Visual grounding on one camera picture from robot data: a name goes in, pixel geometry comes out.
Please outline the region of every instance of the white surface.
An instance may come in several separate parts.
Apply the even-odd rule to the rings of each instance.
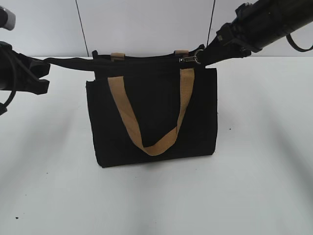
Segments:
[[[312,235],[312,63],[219,63],[212,157],[107,169],[87,112],[93,73],[53,66],[47,95],[18,93],[0,117],[0,234]]]
[[[212,0],[78,0],[89,52],[162,55],[206,43]]]
[[[75,0],[1,0],[16,15],[0,41],[28,56],[87,56]]]

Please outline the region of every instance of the metal clip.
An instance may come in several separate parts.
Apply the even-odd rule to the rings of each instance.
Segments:
[[[179,59],[179,62],[180,62],[180,63],[196,62],[198,65],[200,65],[201,63],[198,61],[198,58],[197,58],[197,54],[198,54],[200,51],[203,51],[203,50],[202,50],[202,49],[197,50],[197,51],[195,52],[195,55],[194,55],[194,56],[185,57],[185,58],[180,58],[180,59]]]

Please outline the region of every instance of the bag handle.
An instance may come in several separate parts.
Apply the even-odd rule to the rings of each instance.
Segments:
[[[176,142],[187,106],[192,95],[194,80],[194,69],[180,70],[180,110],[177,126],[169,133],[167,133],[163,138],[161,138],[155,145],[144,147],[142,145],[139,124],[125,91],[124,77],[121,76],[108,78],[111,94],[127,129],[128,135],[138,148],[150,156],[157,156],[164,153]]]

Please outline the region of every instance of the black cable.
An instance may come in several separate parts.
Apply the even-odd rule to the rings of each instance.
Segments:
[[[16,94],[16,83],[18,80],[18,75],[17,75],[17,69],[16,69],[16,65],[12,59],[12,54],[10,54],[10,52],[6,51],[5,49],[0,47],[0,52],[8,59],[8,61],[10,62],[11,68],[12,68],[12,74],[13,74],[13,85],[12,85],[12,91],[11,94],[9,96],[9,98],[7,99],[7,101],[3,104],[2,108],[6,108],[8,107],[8,105],[12,102],[15,94]]]
[[[212,22],[213,22],[213,15],[214,15],[214,10],[215,10],[215,3],[216,3],[216,0],[214,0],[214,2],[213,2],[212,15],[211,15],[211,22],[210,22],[209,33],[208,33],[208,35],[207,35],[206,47],[209,45],[210,33],[211,33]]]
[[[309,49],[303,49],[303,48],[299,47],[299,46],[294,42],[294,40],[292,39],[292,36],[291,36],[290,34],[287,35],[286,38],[287,38],[287,41],[289,42],[289,44],[290,44],[295,50],[297,50],[297,51],[299,51],[299,52],[308,52],[308,51],[313,50],[313,46],[312,46],[311,48],[309,48]]]

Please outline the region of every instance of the white table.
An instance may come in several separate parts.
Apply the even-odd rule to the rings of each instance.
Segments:
[[[0,117],[0,234],[312,235],[313,58],[217,67],[212,157],[102,169],[94,75],[52,66],[48,94],[18,93]]]

